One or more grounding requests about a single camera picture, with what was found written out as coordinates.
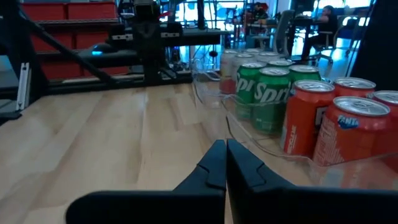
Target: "sprite logo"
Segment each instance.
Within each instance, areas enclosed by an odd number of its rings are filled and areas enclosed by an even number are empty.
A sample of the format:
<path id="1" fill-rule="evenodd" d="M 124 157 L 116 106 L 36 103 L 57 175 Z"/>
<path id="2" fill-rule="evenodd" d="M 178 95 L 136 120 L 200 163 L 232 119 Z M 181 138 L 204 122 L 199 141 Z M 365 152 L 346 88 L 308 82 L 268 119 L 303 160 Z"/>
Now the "sprite logo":
<path id="1" fill-rule="evenodd" d="M 265 83 L 258 83 L 254 98 L 260 103 L 285 101 L 289 96 L 290 83 L 281 89 L 273 89 Z"/>
<path id="2" fill-rule="evenodd" d="M 256 83 L 253 80 L 246 80 L 245 78 L 241 78 L 241 74 L 238 72 L 238 83 L 236 84 L 236 92 L 251 91 L 254 84 Z"/>

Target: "can lid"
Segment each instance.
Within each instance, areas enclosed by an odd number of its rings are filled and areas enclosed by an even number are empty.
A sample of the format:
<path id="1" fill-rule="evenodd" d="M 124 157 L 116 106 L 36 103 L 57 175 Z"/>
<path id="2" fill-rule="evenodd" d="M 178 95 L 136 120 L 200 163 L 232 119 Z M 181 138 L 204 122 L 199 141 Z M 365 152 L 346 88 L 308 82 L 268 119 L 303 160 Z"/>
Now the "can lid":
<path id="1" fill-rule="evenodd" d="M 260 52 L 260 56 L 278 56 L 279 54 L 276 52 Z"/>
<path id="2" fill-rule="evenodd" d="M 224 54 L 237 54 L 238 52 L 235 50 L 224 50 Z"/>
<path id="3" fill-rule="evenodd" d="M 374 92 L 373 95 L 377 99 L 398 105 L 398 91 L 383 90 Z"/>
<path id="4" fill-rule="evenodd" d="M 382 103 L 367 98 L 355 96 L 336 97 L 333 103 L 343 111 L 366 116 L 384 116 L 390 113 L 390 108 Z"/>
<path id="5" fill-rule="evenodd" d="M 300 73 L 319 72 L 319 69 L 317 67 L 309 66 L 309 65 L 292 65 L 289 67 L 289 69 L 291 69 L 295 72 L 300 72 Z"/>
<path id="6" fill-rule="evenodd" d="M 260 72 L 264 75 L 270 75 L 270 76 L 284 76 L 284 75 L 288 75 L 289 71 L 287 69 L 283 69 L 283 68 L 262 68 L 260 69 Z"/>
<path id="7" fill-rule="evenodd" d="M 300 80 L 294 82 L 297 88 L 312 92 L 331 92 L 335 87 L 329 83 L 315 80 Z"/>
<path id="8" fill-rule="evenodd" d="M 260 49 L 246 49 L 245 52 L 247 53 L 259 53 L 261 52 Z"/>
<path id="9" fill-rule="evenodd" d="M 353 77 L 337 78 L 335 80 L 335 83 L 342 86 L 347 86 L 350 88 L 359 88 L 359 89 L 372 89 L 376 87 L 376 84 L 374 82 L 365 80 L 363 78 L 353 78 Z"/>
<path id="10" fill-rule="evenodd" d="M 267 64 L 264 62 L 247 62 L 242 64 L 244 68 L 264 68 Z"/>
<path id="11" fill-rule="evenodd" d="M 291 66 L 294 63 L 290 62 L 288 60 L 272 60 L 268 62 L 270 65 L 276 65 L 276 66 Z"/>
<path id="12" fill-rule="evenodd" d="M 254 57 L 254 56 L 251 54 L 237 54 L 237 55 L 235 55 L 235 57 L 250 58 L 250 57 Z"/>

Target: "table leg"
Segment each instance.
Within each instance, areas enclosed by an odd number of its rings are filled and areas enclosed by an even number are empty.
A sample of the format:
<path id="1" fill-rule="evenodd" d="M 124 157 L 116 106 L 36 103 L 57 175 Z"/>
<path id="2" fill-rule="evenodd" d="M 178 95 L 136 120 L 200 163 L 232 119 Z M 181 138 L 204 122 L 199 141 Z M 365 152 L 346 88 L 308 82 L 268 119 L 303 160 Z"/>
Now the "table leg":
<path id="1" fill-rule="evenodd" d="M 289 55 L 292 55 L 295 32 L 296 32 L 296 26 L 292 25 L 292 27 L 289 30 L 289 38 L 287 41 L 287 51 L 288 51 Z"/>
<path id="2" fill-rule="evenodd" d="M 233 45 L 233 48 L 235 48 L 235 46 L 236 46 L 236 40 L 237 40 L 237 38 L 236 38 L 236 31 L 237 31 L 237 30 L 236 30 L 236 26 L 237 26 L 237 25 L 234 24 L 234 39 L 233 39 L 233 40 L 234 40 L 234 45 Z"/>
<path id="3" fill-rule="evenodd" d="M 307 46 L 307 40 L 308 40 L 308 38 L 309 38 L 310 31 L 311 31 L 311 25 L 305 26 L 305 38 L 304 38 L 303 49 L 305 49 L 306 46 Z"/>

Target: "fanta logo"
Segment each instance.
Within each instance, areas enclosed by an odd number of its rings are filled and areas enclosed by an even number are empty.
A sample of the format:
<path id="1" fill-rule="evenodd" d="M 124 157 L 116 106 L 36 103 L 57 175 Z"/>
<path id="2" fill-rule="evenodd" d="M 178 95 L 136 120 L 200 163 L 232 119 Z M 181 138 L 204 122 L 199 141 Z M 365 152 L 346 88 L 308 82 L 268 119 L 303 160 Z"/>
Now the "fanta logo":
<path id="1" fill-rule="evenodd" d="M 357 118 L 349 118 L 344 115 L 340 115 L 337 119 L 338 126 L 342 129 L 357 128 L 359 121 Z"/>

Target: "blue light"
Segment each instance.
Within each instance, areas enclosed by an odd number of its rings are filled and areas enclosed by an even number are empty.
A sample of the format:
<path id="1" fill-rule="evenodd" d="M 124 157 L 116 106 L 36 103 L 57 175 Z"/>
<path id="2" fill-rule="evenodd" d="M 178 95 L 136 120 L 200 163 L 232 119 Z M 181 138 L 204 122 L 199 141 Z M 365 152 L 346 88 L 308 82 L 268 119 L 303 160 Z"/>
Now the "blue light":
<path id="1" fill-rule="evenodd" d="M 92 55 L 101 55 L 102 54 L 102 52 L 100 52 L 100 51 L 92 51 L 92 53 L 91 53 Z"/>

